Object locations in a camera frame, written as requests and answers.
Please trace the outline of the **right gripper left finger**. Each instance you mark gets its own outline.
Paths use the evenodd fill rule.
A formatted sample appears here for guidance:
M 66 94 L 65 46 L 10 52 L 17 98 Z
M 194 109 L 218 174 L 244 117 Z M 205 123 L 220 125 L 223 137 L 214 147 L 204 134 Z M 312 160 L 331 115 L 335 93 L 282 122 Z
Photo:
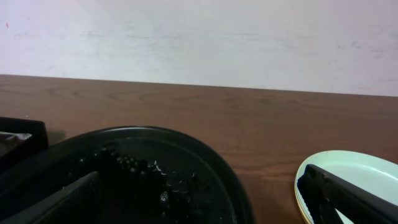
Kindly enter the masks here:
M 91 172 L 1 224 L 91 223 L 101 204 L 101 176 Z

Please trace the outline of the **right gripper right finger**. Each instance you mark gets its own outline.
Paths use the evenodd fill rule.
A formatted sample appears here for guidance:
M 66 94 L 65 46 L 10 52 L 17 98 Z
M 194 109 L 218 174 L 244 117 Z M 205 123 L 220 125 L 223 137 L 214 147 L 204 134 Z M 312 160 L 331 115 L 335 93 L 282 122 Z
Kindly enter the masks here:
M 316 165 L 306 166 L 297 187 L 315 224 L 342 224 L 339 213 L 353 223 L 397 223 L 396 205 Z

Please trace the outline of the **yellow plate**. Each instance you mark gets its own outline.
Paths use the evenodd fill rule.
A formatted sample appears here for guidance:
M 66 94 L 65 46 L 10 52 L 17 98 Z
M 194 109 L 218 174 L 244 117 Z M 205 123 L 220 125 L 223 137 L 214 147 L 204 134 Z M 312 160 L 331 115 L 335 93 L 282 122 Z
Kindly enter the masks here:
M 295 189 L 295 198 L 297 201 L 298 208 L 300 210 L 300 214 L 306 224 L 313 224 L 313 220 L 311 216 L 307 213 L 308 209 L 303 201 L 303 198 L 298 189 Z

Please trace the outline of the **light green plate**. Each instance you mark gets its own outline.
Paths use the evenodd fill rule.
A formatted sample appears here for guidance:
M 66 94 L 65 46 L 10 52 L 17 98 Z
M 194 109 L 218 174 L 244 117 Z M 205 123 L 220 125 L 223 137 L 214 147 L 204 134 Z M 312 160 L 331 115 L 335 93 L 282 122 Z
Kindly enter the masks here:
M 355 186 L 397 205 L 397 164 L 353 151 L 323 151 L 306 158 L 299 166 L 295 181 L 307 165 L 316 165 Z

